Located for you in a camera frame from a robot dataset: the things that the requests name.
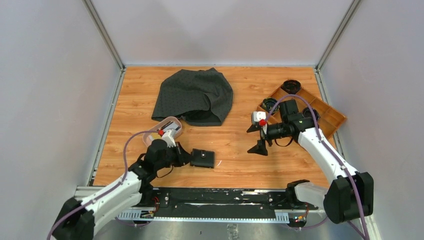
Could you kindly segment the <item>black leather card holder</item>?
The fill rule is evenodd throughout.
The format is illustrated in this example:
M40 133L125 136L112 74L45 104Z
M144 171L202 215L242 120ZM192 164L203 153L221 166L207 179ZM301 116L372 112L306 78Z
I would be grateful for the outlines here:
M193 148L191 151L190 165L192 167L213 169L215 167L215 152Z

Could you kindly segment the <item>yellow credit card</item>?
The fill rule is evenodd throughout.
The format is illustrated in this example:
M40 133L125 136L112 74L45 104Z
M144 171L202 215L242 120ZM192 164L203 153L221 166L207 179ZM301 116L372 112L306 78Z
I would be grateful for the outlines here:
M161 139L162 137L158 133L150 133L147 138L152 142L154 140Z

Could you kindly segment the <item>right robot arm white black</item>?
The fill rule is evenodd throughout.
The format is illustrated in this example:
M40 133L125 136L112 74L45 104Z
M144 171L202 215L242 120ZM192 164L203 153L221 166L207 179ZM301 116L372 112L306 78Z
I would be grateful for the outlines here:
M292 209L304 203L323 209L335 224L364 219L374 212L374 179L359 172L329 143L313 114L299 112L294 99L279 102L281 122L270 124L268 113L254 111L247 132L259 132L260 139L249 154L268 155L267 146L277 139L291 138L313 158L328 180L329 188L297 180L287 185L285 201Z

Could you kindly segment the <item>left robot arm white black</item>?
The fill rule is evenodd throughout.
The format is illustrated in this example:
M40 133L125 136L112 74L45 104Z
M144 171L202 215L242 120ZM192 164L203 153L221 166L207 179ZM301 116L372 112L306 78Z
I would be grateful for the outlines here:
M192 153L179 142L168 146L156 139L139 155L123 175L113 183L82 199L65 201L47 235L47 239L92 240L98 231L124 210L139 204L149 206L153 201L151 182L163 168L189 164Z

